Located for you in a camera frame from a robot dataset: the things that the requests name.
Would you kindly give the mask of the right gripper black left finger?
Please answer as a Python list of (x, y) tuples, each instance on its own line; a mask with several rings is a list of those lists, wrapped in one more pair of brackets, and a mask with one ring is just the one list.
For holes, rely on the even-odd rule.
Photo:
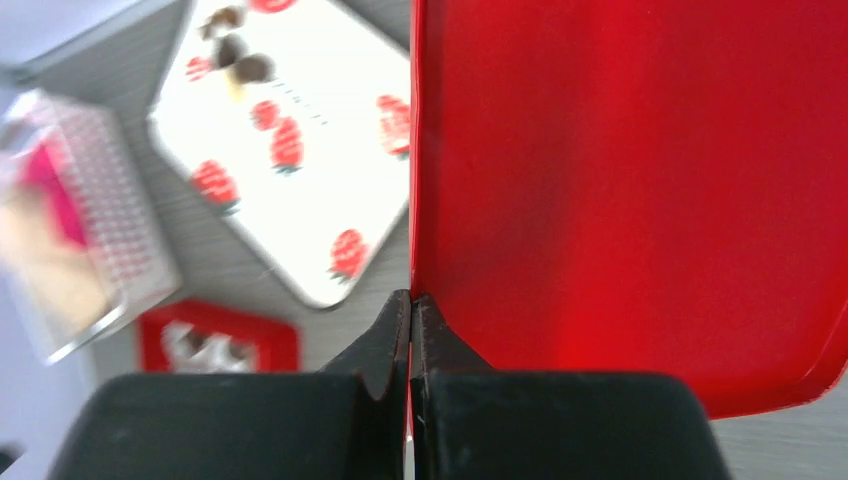
[(323, 368), (291, 374), (133, 374), (103, 385), (53, 479), (400, 479), (410, 294)]

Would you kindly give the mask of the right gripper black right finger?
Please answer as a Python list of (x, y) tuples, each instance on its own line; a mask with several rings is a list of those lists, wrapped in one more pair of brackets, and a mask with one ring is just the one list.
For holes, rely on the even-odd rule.
[(422, 296), (411, 314), (419, 479), (727, 479), (709, 420), (661, 374), (504, 371)]

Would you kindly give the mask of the red box lid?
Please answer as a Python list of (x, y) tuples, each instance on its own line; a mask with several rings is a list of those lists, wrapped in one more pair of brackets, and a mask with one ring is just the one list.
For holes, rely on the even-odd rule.
[(715, 418), (847, 367), (843, 1), (416, 1), (411, 289), (502, 369)]

